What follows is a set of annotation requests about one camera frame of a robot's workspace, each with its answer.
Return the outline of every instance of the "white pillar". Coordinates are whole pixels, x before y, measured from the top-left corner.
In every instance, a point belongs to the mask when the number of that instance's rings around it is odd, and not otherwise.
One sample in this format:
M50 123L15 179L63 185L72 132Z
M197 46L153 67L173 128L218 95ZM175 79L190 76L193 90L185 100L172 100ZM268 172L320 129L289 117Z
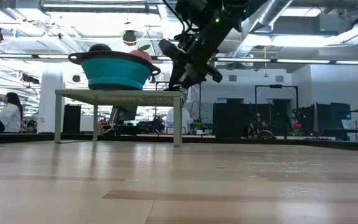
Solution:
M63 71L59 66L48 66L42 73L40 107L38 115L38 133L55 132L55 90L64 90L65 81ZM65 100L62 100L62 117L64 115Z

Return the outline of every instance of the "small table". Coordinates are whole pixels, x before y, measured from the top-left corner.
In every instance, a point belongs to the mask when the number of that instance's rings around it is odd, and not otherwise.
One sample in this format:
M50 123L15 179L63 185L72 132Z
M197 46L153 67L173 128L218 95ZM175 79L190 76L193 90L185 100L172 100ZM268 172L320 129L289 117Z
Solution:
M62 98L67 97L93 105L93 140L98 140L98 106L173 106L173 145L181 146L180 92L132 90L56 90L55 142L61 143Z

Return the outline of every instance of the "woman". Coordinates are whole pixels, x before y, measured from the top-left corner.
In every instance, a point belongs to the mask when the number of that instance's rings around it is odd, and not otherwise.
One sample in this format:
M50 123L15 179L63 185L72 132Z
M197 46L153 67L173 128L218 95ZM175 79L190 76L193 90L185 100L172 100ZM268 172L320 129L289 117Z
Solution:
M0 121L5 126L5 133L19 133L22 126L23 107L16 93L6 93L5 107L0 112Z

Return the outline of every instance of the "table leg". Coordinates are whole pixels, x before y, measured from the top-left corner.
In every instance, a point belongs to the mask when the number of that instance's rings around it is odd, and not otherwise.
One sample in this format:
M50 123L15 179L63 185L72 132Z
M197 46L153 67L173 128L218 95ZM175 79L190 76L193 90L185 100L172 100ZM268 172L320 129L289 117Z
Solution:
M98 140L98 125L99 121L98 121L98 105L95 104L93 105L93 140L97 141Z
M181 145L181 102L180 97L173 99L173 146Z
M62 95L56 94L55 143L62 143Z

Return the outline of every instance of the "wooden floor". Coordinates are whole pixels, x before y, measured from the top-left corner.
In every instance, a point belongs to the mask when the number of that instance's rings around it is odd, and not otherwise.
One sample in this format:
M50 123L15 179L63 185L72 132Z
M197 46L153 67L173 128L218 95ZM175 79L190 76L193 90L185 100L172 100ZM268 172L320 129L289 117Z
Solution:
M358 224L358 152L225 144L2 144L0 223Z

